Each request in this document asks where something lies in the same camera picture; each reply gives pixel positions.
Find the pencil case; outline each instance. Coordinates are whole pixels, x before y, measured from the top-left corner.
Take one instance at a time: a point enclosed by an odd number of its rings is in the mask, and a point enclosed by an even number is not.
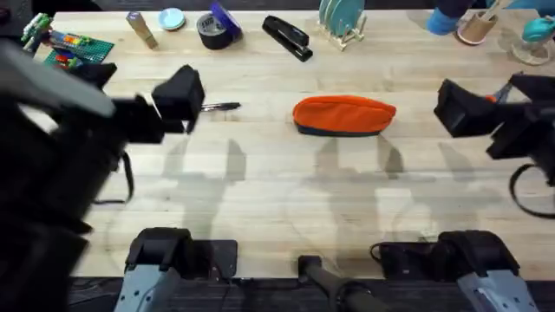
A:
[[[316,96],[295,106],[293,120],[302,134],[365,137],[389,126],[395,112],[391,105],[360,96]]]

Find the wooden table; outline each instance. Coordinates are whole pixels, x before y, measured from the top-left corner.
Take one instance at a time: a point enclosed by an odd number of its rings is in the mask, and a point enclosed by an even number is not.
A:
[[[173,33],[159,28],[156,12],[144,13],[160,43],[156,51],[135,35],[126,14],[61,13],[54,23],[115,43],[106,60],[118,65],[109,95],[149,95],[190,64],[200,72],[205,103],[243,106],[202,114],[191,136],[128,148],[135,198],[91,209],[87,222],[95,232],[76,275],[121,276],[133,238],[147,227],[170,226],[188,228],[194,238],[236,239],[238,276],[295,276],[299,255],[318,254],[342,275],[379,278],[371,244],[480,229],[503,238],[525,278],[555,278],[554,223],[526,215],[508,195],[510,175],[528,160],[493,161],[485,153],[488,137],[454,140],[432,112],[445,78],[491,94],[520,70],[555,74],[551,64],[528,67],[506,52],[535,11],[504,12],[476,48],[424,30],[427,11],[369,11],[366,38],[342,53],[318,33],[314,11],[235,12],[245,38],[220,51],[201,44],[201,12],[187,12],[186,28]],[[314,57],[301,63],[266,35],[268,14],[304,29]],[[398,113],[378,137],[301,135],[292,108],[320,94],[365,96]],[[119,172],[101,197],[126,193]],[[519,194],[527,205],[553,209],[540,172],[522,177]]]

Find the black duct tape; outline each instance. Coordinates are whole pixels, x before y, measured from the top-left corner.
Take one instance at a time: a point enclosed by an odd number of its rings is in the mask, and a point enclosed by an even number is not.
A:
[[[197,21],[197,30],[205,47],[209,49],[227,48],[233,42],[232,34],[212,15],[205,14]]]

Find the black stapler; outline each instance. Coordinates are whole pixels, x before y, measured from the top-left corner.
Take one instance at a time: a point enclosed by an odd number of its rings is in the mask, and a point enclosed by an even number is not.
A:
[[[264,19],[262,29],[301,62],[312,57],[312,50],[308,48],[309,36],[299,28],[275,16],[268,16]]]

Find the small container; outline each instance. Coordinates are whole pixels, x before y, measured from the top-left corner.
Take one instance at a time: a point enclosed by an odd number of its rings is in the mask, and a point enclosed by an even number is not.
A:
[[[486,40],[486,36],[493,26],[499,21],[497,16],[492,17],[489,21],[482,19],[484,12],[476,13],[463,26],[457,30],[459,39],[468,45],[479,45]]]
[[[174,31],[185,25],[186,19],[183,11],[176,8],[169,8],[161,11],[158,16],[158,23],[162,29]]]

